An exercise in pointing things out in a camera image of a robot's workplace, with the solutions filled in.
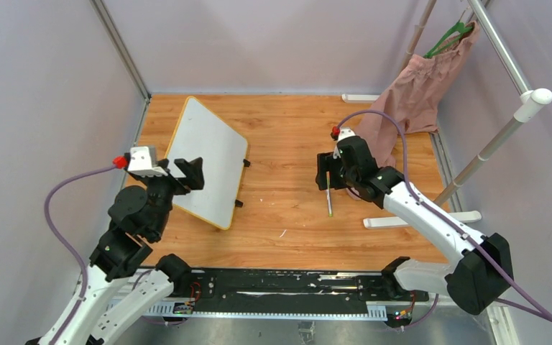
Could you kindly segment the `white green marker pen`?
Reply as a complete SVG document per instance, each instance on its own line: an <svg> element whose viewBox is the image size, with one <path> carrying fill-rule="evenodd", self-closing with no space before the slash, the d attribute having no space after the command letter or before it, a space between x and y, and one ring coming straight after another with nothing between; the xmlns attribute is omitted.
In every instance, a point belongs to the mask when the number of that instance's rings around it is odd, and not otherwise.
<svg viewBox="0 0 552 345"><path fill-rule="evenodd" d="M326 173L326 201L327 201L328 216L333 217L333 206L332 206L332 200L331 200L331 179L330 179L329 173Z"/></svg>

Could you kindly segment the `yellow-framed whiteboard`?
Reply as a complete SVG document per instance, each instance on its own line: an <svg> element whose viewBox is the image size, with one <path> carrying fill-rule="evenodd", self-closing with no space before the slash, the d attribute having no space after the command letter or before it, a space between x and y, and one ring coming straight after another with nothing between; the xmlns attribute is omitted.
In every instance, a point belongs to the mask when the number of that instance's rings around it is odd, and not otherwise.
<svg viewBox="0 0 552 345"><path fill-rule="evenodd" d="M247 158L248 141L197 98L186 98L168 145L171 174L182 177L176 159L202 158L204 187L177 195L177 208L218 229L230 228Z"/></svg>

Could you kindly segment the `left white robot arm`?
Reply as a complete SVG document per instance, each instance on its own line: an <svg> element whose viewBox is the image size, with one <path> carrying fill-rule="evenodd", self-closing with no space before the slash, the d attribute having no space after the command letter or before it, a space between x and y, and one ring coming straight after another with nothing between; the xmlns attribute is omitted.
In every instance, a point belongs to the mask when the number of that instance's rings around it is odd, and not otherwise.
<svg viewBox="0 0 552 345"><path fill-rule="evenodd" d="M173 198L203 190L202 157L191 161L178 158L174 163L182 176L172 175L167 159L142 160L128 152L107 167L74 175L50 190L43 205L45 220L78 263L80 285L50 330L28 340L28 344L108 344L162 298L198 297L191 267L177 255L168 254L140 275L136 287L120 303L112 309L106 307L152 253L151 244L161 240L173 209ZM66 185L115 169L124 170L141 185L125 187L116 194L108 210L109 226L85 262L55 226L51 201Z"/></svg>

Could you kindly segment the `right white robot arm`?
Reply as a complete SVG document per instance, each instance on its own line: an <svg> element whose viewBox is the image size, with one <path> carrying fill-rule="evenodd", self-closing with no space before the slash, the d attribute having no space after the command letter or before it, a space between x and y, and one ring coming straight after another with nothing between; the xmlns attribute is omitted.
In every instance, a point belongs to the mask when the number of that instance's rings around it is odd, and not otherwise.
<svg viewBox="0 0 552 345"><path fill-rule="evenodd" d="M399 257L383 269L382 290L391 300L409 291L447 295L463 311L479 315L510 286L510 245L486 236L428 200L402 172L378 167L367 143L353 135L333 152L317 155L319 190L353 188L359 198L395 214L440 250L445 264Z"/></svg>

